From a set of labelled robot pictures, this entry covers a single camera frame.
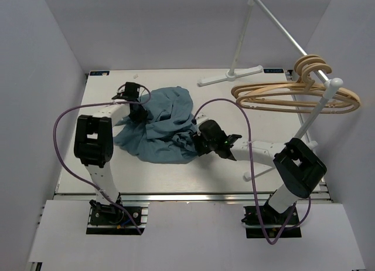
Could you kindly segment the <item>blue t shirt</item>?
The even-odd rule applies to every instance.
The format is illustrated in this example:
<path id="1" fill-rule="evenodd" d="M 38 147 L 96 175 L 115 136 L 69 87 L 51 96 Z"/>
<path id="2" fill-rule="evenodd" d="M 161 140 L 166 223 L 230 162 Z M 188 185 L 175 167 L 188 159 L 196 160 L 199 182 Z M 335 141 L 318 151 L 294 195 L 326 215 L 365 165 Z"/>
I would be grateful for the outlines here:
<path id="1" fill-rule="evenodd" d="M 156 164 L 186 164 L 198 154 L 191 135 L 195 132 L 193 100 L 187 89 L 164 87 L 140 97 L 147 118 L 136 123 L 129 117 L 114 144 L 141 161 Z"/>

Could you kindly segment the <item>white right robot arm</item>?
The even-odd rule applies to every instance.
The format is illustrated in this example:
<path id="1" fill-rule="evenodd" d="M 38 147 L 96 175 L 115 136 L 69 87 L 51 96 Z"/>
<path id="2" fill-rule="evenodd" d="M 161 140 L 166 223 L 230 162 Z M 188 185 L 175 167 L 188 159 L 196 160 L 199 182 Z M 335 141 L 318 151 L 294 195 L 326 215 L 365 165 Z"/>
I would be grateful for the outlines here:
<path id="1" fill-rule="evenodd" d="M 232 161 L 253 161 L 277 170 L 283 185 L 260 206 L 265 223 L 276 224 L 292 213 L 298 199 L 307 199 L 327 172 L 326 165 L 298 138 L 289 142 L 249 142 L 239 134 L 227 135 L 218 123 L 208 118 L 192 120 L 196 131 L 192 140 L 199 156 L 216 153 Z"/>

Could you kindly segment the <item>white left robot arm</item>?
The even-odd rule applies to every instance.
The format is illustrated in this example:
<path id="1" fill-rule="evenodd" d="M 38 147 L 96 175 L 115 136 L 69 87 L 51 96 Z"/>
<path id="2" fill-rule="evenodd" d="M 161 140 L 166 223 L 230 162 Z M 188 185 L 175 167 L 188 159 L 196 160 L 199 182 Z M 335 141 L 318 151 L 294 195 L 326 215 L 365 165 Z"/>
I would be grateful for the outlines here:
<path id="1" fill-rule="evenodd" d="M 80 115 L 74 139 L 74 155 L 88 171 L 95 185 L 96 201 L 104 208 L 110 223 L 119 223 L 124 216 L 120 192 L 114 184 L 110 160 L 114 153 L 113 127 L 124 118 L 145 122 L 148 112 L 140 104 L 112 104 L 93 115 Z"/>

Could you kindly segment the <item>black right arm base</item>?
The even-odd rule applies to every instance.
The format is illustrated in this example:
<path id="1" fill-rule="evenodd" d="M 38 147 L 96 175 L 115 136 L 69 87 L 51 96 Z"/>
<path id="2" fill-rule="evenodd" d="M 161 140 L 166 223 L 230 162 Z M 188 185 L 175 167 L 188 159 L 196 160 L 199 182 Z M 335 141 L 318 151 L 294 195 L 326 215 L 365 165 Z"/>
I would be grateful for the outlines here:
<path id="1" fill-rule="evenodd" d="M 258 220 L 257 211 L 255 205 L 253 206 L 244 206 L 244 217 L 241 220 L 243 226 L 246 230 L 246 238 L 247 239 L 264 239 L 263 232 L 261 230 L 261 225 Z M 266 215 L 263 208 L 260 207 L 261 217 L 263 219 L 263 223 L 265 226 L 265 231 L 270 239 L 274 239 L 282 224 L 287 219 L 287 216 L 290 213 L 290 209 L 288 209 L 283 214 L 278 216 L 269 216 Z M 292 227 L 299 223 L 299 215 L 297 213 L 296 208 L 294 208 L 292 216 L 286 225 L 283 233 L 281 234 L 280 238 L 302 238 L 302 232 L 300 227 Z"/>

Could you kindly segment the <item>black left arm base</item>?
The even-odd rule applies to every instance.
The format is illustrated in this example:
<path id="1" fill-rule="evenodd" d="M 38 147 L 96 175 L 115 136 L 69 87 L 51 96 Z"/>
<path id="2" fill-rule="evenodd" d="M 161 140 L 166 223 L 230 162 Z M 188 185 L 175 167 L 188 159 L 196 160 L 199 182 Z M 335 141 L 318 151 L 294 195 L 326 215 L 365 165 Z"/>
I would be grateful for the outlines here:
<path id="1" fill-rule="evenodd" d="M 147 222 L 148 209 L 142 206 L 125 206 L 131 218 L 113 205 L 102 205 L 90 200 L 90 212 L 86 228 L 87 235 L 141 235 Z"/>

